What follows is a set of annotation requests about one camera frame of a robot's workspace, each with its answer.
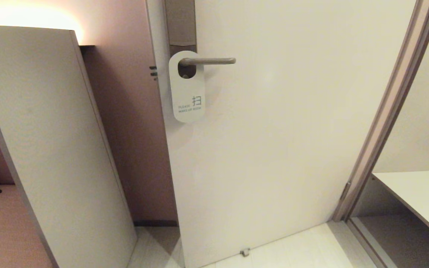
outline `white tile floor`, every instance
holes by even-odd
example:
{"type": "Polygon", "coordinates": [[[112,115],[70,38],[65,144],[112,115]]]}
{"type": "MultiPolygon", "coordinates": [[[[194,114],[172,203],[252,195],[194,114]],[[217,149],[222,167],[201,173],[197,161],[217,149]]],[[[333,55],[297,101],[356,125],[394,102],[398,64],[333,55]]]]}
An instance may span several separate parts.
{"type": "MultiPolygon", "coordinates": [[[[128,268],[184,268],[175,227],[137,228],[128,268]]],[[[376,268],[344,223],[330,222],[232,256],[205,268],[376,268]]]]}

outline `floor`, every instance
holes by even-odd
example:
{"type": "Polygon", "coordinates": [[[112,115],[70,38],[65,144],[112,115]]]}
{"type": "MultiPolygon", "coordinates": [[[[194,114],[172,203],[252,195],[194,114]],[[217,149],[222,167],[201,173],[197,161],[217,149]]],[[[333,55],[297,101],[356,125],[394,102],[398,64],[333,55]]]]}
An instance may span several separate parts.
{"type": "MultiPolygon", "coordinates": [[[[184,268],[175,227],[140,227],[128,268],[184,268]]],[[[204,268],[376,268],[347,225],[329,222],[204,268]]]]}

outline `pink wall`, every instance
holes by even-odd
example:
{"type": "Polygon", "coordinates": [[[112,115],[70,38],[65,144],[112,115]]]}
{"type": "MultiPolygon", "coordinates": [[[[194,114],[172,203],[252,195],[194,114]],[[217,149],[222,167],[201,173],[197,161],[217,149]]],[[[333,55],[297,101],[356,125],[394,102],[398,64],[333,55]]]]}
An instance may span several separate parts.
{"type": "Polygon", "coordinates": [[[133,220],[177,220],[145,1],[0,0],[0,10],[14,6],[21,26],[31,14],[31,25],[53,28],[67,27],[57,22],[69,17],[82,31],[80,44],[96,46],[85,63],[133,220]],[[65,18],[36,16],[47,9],[65,18]]]}

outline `chinese character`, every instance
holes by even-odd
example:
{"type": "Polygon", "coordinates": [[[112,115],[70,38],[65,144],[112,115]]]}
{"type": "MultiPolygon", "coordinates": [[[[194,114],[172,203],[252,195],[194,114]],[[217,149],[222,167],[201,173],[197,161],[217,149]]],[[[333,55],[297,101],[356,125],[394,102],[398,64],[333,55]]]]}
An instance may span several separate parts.
{"type": "Polygon", "coordinates": [[[193,97],[193,106],[201,105],[201,96],[193,97]]]}

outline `warm light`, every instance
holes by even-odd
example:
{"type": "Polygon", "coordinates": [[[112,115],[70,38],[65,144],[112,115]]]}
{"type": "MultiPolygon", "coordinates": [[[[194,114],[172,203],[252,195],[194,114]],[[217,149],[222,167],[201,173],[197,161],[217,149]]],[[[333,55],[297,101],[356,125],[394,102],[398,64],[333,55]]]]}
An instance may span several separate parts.
{"type": "Polygon", "coordinates": [[[0,6],[0,26],[72,29],[82,44],[82,27],[77,20],[63,10],[53,7],[0,6]]]}

